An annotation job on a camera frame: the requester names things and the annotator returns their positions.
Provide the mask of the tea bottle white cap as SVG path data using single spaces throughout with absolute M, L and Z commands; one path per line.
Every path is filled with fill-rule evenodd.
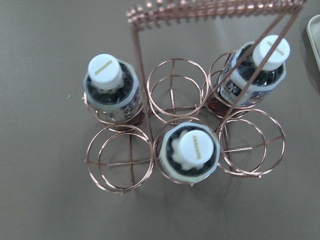
M 220 151 L 220 142 L 209 127 L 183 122 L 164 134 L 159 164 L 172 181 L 194 185 L 216 170 Z

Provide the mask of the left tea bottle in rack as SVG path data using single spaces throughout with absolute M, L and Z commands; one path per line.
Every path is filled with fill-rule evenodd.
M 102 53 L 90 60 L 82 86 L 88 103 L 108 123 L 129 121 L 142 110 L 135 69 L 111 54 Z

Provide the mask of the cream serving tray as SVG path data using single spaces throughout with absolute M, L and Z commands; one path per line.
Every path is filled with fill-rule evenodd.
M 313 16 L 307 26 L 306 26 L 307 35 L 312 47 L 313 54 L 315 59 L 320 61 L 320 15 Z

